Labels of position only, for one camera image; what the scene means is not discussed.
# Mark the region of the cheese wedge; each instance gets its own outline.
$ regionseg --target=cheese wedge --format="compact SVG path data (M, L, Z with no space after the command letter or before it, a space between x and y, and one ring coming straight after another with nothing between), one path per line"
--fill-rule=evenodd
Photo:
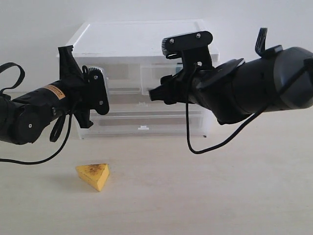
M108 164L79 165L76 167L76 171L79 178L99 192L110 174Z

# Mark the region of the yellow cheese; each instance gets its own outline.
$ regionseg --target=yellow cheese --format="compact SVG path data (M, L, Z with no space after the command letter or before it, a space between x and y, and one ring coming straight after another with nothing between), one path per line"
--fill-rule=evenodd
M109 174L108 164L80 165L76 167L78 176L99 192L102 190Z

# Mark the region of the orange warning label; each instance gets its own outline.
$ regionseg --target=orange warning label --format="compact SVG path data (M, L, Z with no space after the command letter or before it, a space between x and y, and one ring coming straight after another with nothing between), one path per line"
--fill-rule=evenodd
M53 85L46 85L46 86L44 86L44 88L52 91L58 97L58 99L65 98L65 94L63 93L63 91L61 91L59 88L57 88Z

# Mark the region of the white table surface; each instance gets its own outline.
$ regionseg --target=white table surface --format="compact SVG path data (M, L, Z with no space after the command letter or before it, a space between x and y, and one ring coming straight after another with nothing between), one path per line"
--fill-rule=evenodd
M71 138L54 160L0 164L1 235L312 234L313 109L264 114L229 145L204 155L184 137ZM193 138L196 148L235 126ZM42 159L58 148L48 129L33 145L0 143L3 158ZM108 163L102 192L75 166Z

